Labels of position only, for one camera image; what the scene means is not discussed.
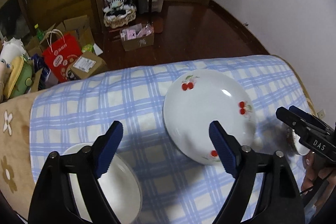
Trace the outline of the right hand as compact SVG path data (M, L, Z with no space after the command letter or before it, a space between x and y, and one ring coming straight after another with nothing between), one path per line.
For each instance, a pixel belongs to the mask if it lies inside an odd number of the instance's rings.
M301 186L301 191L311 188L317 177L325 178L329 173L331 173L327 179L329 182L328 186L314 204L317 210L316 212L319 212L335 188L335 170L332 170L331 168L318 170L317 167L314 167L315 156L316 154L314 152L309 152L303 157L303 166L306 169L306 173Z

